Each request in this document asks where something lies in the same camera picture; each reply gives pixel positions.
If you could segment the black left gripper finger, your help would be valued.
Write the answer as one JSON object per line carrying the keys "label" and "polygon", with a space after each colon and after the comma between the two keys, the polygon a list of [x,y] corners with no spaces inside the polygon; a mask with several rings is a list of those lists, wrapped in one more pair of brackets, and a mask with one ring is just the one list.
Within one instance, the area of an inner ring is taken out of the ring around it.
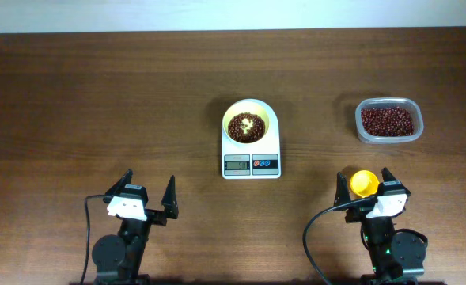
{"label": "black left gripper finger", "polygon": [[176,178],[172,175],[169,179],[165,194],[162,197],[161,205],[167,219],[178,219],[179,208],[176,199]]}
{"label": "black left gripper finger", "polygon": [[133,170],[128,169],[125,174],[104,194],[105,197],[112,198],[118,196],[127,184],[131,183],[133,177]]}

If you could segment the yellow plastic measuring scoop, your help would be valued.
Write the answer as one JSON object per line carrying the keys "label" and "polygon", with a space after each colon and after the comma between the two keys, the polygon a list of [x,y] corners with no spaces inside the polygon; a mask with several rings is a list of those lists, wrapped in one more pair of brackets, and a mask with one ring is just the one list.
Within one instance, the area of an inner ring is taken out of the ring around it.
{"label": "yellow plastic measuring scoop", "polygon": [[376,194],[379,184],[377,176],[369,170],[360,170],[350,179],[351,191],[361,198]]}

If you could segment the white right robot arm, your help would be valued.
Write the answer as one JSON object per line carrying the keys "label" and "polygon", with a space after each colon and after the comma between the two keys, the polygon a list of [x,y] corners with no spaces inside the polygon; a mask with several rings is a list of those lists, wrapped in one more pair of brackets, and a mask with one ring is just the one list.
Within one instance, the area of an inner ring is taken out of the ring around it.
{"label": "white right robot arm", "polygon": [[350,199],[356,221],[335,203],[338,177],[359,171],[300,166],[275,179],[178,177],[180,213],[157,242],[157,275],[182,283],[332,283],[395,268],[391,218],[369,218]]}

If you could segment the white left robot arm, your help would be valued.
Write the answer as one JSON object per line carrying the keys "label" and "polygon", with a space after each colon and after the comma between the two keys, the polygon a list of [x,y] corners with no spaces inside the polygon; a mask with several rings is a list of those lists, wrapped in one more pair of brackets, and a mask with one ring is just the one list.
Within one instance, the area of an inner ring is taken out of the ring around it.
{"label": "white left robot arm", "polygon": [[165,226],[179,214],[175,177],[170,177],[163,195],[162,211],[146,207],[146,188],[132,184],[133,171],[125,174],[105,194],[108,214],[121,220],[117,234],[101,237],[94,246],[86,245],[86,258],[96,265],[95,284],[149,284],[148,275],[139,269],[152,226]]}

